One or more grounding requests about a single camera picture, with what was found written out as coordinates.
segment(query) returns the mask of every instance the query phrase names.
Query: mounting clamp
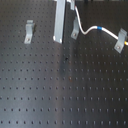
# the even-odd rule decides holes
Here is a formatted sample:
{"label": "mounting clamp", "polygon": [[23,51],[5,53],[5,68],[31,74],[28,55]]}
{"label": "mounting clamp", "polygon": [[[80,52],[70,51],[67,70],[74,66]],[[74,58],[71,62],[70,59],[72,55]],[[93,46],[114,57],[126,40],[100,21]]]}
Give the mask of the mounting clamp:
{"label": "mounting clamp", "polygon": [[78,23],[78,18],[75,17],[75,20],[74,20],[74,28],[73,28],[71,37],[76,40],[78,34],[79,34],[79,23]]}
{"label": "mounting clamp", "polygon": [[30,44],[33,36],[35,23],[33,23],[33,20],[27,20],[26,24],[26,37],[25,37],[25,44]]}
{"label": "mounting clamp", "polygon": [[124,29],[120,29],[120,32],[118,34],[118,41],[115,45],[115,50],[119,53],[121,53],[123,47],[124,47],[124,43],[126,41],[127,38],[127,32]]}
{"label": "mounting clamp", "polygon": [[75,0],[71,0],[71,10],[75,10]]}

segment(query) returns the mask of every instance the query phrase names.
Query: white cable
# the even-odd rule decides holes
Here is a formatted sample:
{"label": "white cable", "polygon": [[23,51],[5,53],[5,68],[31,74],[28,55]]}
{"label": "white cable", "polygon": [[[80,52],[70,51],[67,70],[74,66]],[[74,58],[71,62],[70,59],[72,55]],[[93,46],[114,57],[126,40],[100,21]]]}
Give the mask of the white cable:
{"label": "white cable", "polygon": [[113,34],[112,32],[110,32],[109,30],[107,30],[106,28],[102,27],[102,30],[104,32],[108,33],[109,35],[111,35],[112,37],[114,37],[116,40],[118,40],[118,37],[115,34]]}
{"label": "white cable", "polygon": [[[79,12],[78,12],[78,9],[77,9],[76,6],[75,6],[75,10],[76,10],[76,14],[77,14],[77,18],[78,18],[78,23],[79,23],[80,30],[81,30],[81,32],[82,32],[84,35],[86,35],[86,34],[87,34],[89,31],[91,31],[92,29],[97,29],[98,26],[92,26],[92,27],[90,27],[86,32],[84,32],[83,29],[82,29],[82,27],[81,27],[80,16],[79,16]],[[106,28],[103,28],[103,27],[101,27],[101,28],[102,28],[102,30],[103,30],[104,32],[108,33],[109,35],[111,35],[112,37],[114,37],[116,40],[118,40],[118,37],[117,37],[115,34],[113,34],[112,32],[110,32],[110,31],[107,30]]]}

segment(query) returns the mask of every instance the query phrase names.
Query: cable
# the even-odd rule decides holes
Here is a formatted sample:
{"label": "cable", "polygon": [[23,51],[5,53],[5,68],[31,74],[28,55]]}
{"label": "cable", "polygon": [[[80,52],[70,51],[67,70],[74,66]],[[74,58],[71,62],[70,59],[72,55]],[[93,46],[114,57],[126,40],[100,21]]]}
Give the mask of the cable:
{"label": "cable", "polygon": [[79,12],[78,12],[78,9],[77,9],[76,6],[75,6],[75,10],[76,10],[76,14],[77,14],[77,18],[78,18],[78,23],[79,23],[80,30],[81,30],[81,32],[84,35],[88,34],[93,29],[98,29],[98,30],[102,30],[102,31],[108,33],[109,35],[111,35],[112,37],[114,37],[116,40],[118,40],[118,37],[115,34],[113,34],[112,32],[110,32],[106,28],[103,28],[103,27],[100,27],[100,26],[92,26],[86,32],[84,32],[83,29],[82,29],[82,26],[81,26],[81,22],[80,22],[80,15],[79,15]]}

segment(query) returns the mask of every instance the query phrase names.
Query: metal bracket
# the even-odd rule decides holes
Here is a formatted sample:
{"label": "metal bracket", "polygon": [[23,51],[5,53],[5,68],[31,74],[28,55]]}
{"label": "metal bracket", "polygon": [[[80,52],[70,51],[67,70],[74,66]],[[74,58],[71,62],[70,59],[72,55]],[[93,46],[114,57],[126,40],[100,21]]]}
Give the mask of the metal bracket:
{"label": "metal bracket", "polygon": [[78,18],[75,17],[75,20],[74,20],[74,28],[73,28],[71,37],[76,40],[78,34],[79,34],[79,23],[78,23]]}
{"label": "metal bracket", "polygon": [[71,0],[71,10],[75,10],[75,0]]}
{"label": "metal bracket", "polygon": [[65,0],[57,0],[53,40],[58,43],[62,43],[63,38],[65,4]]}
{"label": "metal bracket", "polygon": [[121,51],[124,47],[126,38],[127,38],[127,32],[121,28],[120,32],[118,34],[118,41],[114,47],[117,52],[121,53]]}
{"label": "metal bracket", "polygon": [[33,23],[33,20],[27,20],[26,24],[26,37],[25,37],[25,44],[30,44],[33,36],[35,23]]}

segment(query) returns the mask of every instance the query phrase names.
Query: black metal surface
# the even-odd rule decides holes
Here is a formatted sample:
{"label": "black metal surface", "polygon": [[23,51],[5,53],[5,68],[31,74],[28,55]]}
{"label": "black metal surface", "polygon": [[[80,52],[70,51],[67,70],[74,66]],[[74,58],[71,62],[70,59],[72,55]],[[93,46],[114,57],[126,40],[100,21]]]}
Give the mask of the black metal surface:
{"label": "black metal surface", "polygon": [[[128,3],[77,2],[84,30],[128,31]],[[63,45],[53,42],[56,3],[0,1],[0,128],[128,127],[128,47],[100,31],[70,35],[75,12],[66,5]],[[36,23],[25,45],[26,21]]]}

